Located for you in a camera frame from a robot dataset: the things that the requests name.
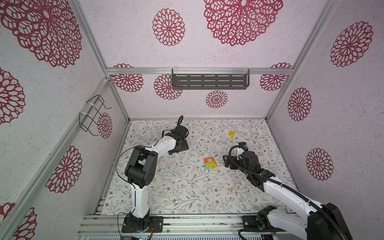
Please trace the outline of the letter F wood cube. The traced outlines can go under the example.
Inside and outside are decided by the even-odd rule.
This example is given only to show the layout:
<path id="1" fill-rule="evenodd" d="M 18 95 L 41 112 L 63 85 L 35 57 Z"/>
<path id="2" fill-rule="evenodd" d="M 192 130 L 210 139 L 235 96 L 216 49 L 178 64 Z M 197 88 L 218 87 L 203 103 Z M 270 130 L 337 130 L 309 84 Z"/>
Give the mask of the letter F wood cube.
<path id="1" fill-rule="evenodd" d="M 229 191 L 230 191 L 231 194 L 235 194 L 236 193 L 236 189 L 234 187 L 229 188 Z"/>

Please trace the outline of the green wood block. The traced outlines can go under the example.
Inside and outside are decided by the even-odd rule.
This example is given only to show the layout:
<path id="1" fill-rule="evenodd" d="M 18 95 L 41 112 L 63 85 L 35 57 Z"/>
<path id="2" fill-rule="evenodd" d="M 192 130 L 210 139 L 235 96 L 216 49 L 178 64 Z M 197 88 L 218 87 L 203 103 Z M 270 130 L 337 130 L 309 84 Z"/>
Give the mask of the green wood block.
<path id="1" fill-rule="evenodd" d="M 216 167 L 217 167 L 217 163 L 216 163 L 216 161 L 215 161 L 214 164 L 206 164 L 206 163 L 205 163 L 205 166 L 206 166 L 207 169 L 210 169 L 210 168 L 216 168 Z"/>

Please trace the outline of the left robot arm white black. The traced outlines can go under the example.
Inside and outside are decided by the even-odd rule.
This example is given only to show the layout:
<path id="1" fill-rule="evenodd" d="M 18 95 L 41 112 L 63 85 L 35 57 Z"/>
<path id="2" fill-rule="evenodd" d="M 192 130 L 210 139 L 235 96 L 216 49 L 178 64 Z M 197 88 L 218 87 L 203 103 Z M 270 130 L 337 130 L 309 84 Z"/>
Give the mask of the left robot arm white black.
<path id="1" fill-rule="evenodd" d="M 151 228 L 148 187 L 155 178 L 158 159 L 166 153 L 172 155 L 188 150 L 188 134 L 186 127 L 177 125 L 172 130 L 164 130 L 162 138 L 154 145 L 133 148 L 124 171 L 126 182 L 131 185 L 132 209 L 125 218 L 123 231 L 144 232 Z"/>

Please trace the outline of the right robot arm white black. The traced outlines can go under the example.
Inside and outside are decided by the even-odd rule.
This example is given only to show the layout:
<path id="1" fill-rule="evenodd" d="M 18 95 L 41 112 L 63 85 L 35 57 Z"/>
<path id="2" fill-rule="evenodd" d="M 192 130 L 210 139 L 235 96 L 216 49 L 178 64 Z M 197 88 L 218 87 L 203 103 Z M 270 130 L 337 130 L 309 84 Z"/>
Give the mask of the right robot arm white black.
<path id="1" fill-rule="evenodd" d="M 341 211 L 332 203 L 326 205 L 312 200 L 280 181 L 272 172 L 263 169 L 255 152 L 245 142 L 229 149 L 223 156 L 225 167 L 239 170 L 256 188 L 267 193 L 293 210 L 269 205 L 257 214 L 243 217 L 241 239 L 245 232 L 262 235 L 271 240 L 276 233 L 287 232 L 302 240 L 351 240 L 353 237 Z"/>

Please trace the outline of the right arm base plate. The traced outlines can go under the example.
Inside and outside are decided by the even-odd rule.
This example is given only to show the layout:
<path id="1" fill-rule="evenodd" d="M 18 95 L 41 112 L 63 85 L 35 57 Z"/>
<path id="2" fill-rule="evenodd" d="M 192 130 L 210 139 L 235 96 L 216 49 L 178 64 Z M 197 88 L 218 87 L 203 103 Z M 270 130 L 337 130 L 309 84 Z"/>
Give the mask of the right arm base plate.
<path id="1" fill-rule="evenodd" d="M 242 222 L 243 222 L 243 228 L 245 230 L 260 230 L 261 229 L 258 215 L 244 215 L 244 216 L 242 216 Z"/>

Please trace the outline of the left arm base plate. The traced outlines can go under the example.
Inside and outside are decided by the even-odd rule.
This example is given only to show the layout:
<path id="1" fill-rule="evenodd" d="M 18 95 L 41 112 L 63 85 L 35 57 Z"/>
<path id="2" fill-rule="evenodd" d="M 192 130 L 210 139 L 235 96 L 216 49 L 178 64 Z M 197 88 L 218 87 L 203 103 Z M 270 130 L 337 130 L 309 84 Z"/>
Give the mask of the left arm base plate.
<path id="1" fill-rule="evenodd" d="M 128 215 L 124 218 L 122 233 L 161 233 L 164 226 L 164 217 L 146 216 L 143 219 Z"/>

